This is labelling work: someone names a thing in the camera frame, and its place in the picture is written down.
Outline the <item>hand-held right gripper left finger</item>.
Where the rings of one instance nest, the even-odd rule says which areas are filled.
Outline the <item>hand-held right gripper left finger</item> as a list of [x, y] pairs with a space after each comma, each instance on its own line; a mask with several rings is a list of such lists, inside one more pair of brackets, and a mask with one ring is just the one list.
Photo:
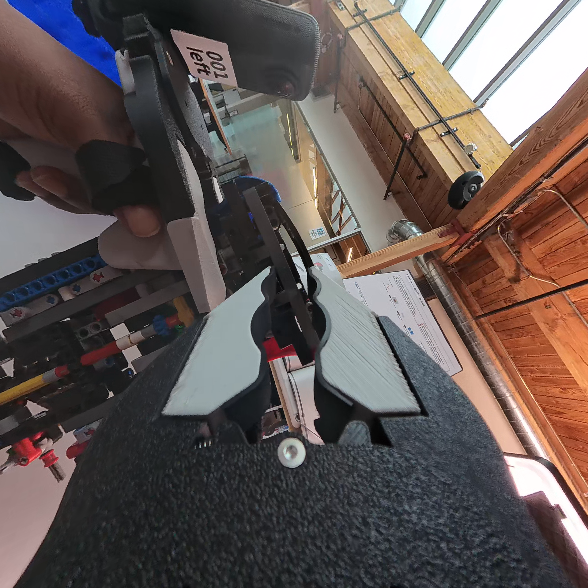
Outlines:
[[162, 416], [207, 422], [215, 433], [232, 422], [254, 431], [269, 407], [270, 304], [276, 295], [275, 268], [266, 268], [215, 308], [204, 321]]

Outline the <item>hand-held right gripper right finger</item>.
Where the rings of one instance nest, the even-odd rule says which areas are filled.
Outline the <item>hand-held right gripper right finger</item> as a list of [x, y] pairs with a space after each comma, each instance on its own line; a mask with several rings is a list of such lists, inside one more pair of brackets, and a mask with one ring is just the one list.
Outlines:
[[369, 308], [319, 269], [309, 269], [316, 431], [325, 445], [390, 445], [383, 419], [421, 416], [393, 346]]

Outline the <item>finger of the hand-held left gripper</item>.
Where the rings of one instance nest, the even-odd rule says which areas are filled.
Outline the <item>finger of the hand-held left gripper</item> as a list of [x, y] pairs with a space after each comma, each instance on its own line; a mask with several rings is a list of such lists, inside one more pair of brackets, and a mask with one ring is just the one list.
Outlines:
[[226, 298], [226, 286], [205, 213], [201, 182], [187, 149], [180, 141], [179, 167], [185, 173], [187, 194], [194, 206], [191, 217], [172, 220], [168, 235], [184, 273], [196, 309], [208, 313]]

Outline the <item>black red blue bumper assembly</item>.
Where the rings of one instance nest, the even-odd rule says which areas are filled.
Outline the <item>black red blue bumper assembly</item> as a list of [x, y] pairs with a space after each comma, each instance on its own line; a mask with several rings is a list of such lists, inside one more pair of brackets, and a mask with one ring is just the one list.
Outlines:
[[280, 228], [290, 234], [306, 269], [310, 267], [311, 258], [268, 182], [258, 182], [245, 190], [243, 196], [279, 283], [271, 311], [273, 336], [281, 348], [293, 346], [301, 362], [309, 364], [314, 360], [319, 345], [319, 336], [312, 319], [313, 304], [286, 245], [281, 241]]

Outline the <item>toy brick car chassis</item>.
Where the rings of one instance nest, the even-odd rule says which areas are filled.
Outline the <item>toy brick car chassis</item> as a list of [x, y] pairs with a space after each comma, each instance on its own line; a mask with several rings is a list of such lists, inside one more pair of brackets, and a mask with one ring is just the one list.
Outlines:
[[1, 474], [66, 477], [119, 395], [196, 316], [166, 229], [120, 223], [1, 276]]

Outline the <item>printed task sheet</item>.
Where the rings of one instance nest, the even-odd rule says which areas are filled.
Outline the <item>printed task sheet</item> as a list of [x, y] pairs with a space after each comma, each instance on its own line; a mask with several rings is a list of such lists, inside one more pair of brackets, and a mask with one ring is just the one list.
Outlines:
[[449, 376], [462, 366], [408, 270], [343, 279], [346, 290], [372, 312], [387, 317]]

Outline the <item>person's left hand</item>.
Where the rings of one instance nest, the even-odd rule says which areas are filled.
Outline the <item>person's left hand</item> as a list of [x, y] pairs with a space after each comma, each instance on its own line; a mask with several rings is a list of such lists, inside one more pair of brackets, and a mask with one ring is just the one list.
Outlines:
[[[73, 153], [94, 140], [136, 146], [121, 88], [1, 1], [1, 139], [21, 138]], [[54, 208], [99, 214], [82, 182], [61, 169], [32, 167], [15, 183]], [[162, 228], [153, 206], [125, 205], [114, 216], [139, 238]]]

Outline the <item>black round fixture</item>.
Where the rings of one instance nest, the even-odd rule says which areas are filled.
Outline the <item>black round fixture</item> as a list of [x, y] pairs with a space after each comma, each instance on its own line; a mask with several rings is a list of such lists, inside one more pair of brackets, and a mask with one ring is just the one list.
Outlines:
[[479, 192], [483, 183], [484, 176], [478, 170], [460, 175], [448, 191], [448, 205], [454, 210], [462, 210]]

